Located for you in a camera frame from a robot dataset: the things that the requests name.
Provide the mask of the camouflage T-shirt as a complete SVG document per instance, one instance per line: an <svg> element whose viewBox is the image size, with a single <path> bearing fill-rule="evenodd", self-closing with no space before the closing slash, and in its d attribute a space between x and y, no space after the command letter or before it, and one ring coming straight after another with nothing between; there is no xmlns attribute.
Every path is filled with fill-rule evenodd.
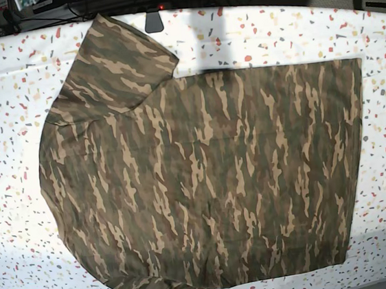
<svg viewBox="0 0 386 289"><path fill-rule="evenodd" d="M345 261L361 155L358 58L175 78L97 16L43 126L41 194L111 289L221 289Z"/></svg>

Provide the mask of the terrazzo pattern table cloth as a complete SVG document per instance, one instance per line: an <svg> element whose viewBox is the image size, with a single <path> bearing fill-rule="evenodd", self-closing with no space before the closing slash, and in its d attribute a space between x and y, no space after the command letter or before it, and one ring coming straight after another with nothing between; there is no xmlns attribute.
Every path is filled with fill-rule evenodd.
<svg viewBox="0 0 386 289"><path fill-rule="evenodd" d="M352 289L386 280L386 14L288 6L173 10L153 38L176 76L362 57L363 143L345 263L234 289ZM40 193L38 147L89 22L0 38L0 289L109 289L58 237Z"/></svg>

